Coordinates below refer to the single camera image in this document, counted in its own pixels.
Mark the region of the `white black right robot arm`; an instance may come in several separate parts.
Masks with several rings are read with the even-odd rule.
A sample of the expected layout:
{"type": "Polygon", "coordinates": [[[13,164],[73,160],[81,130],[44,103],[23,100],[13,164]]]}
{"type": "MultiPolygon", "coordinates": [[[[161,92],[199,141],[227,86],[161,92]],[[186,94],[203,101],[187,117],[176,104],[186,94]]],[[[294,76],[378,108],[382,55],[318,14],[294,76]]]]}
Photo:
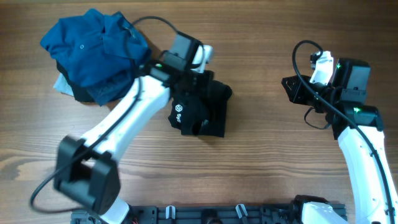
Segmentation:
{"type": "Polygon", "coordinates": [[[371,67],[351,58],[311,56],[312,76],[285,77],[289,101],[325,114],[346,165],[357,223],[397,223],[397,192],[386,159],[384,123],[365,104],[371,67]]]}

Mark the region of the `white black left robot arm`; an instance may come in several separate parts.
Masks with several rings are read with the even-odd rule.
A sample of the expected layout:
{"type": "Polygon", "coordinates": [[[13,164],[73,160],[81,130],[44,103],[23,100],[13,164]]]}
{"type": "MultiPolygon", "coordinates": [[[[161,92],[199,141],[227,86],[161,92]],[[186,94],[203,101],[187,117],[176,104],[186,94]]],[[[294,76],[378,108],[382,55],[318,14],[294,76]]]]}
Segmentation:
{"type": "Polygon", "coordinates": [[[81,139],[58,147],[53,187],[101,223],[127,223],[131,207],[120,198],[119,161],[130,143],[171,98],[209,97],[214,73],[206,70],[213,47],[178,32],[161,58],[135,67],[137,78],[121,102],[81,139]]]}

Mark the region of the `black polo shirt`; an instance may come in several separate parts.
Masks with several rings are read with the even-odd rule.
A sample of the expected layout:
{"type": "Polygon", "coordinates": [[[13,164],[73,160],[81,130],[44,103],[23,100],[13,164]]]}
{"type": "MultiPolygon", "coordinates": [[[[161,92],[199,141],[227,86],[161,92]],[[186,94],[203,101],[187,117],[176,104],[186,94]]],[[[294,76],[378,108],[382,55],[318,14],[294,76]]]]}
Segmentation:
{"type": "Polygon", "coordinates": [[[232,94],[230,86],[213,80],[209,96],[174,98],[168,117],[171,127],[179,129],[183,136],[224,137],[227,102],[232,94]]]}

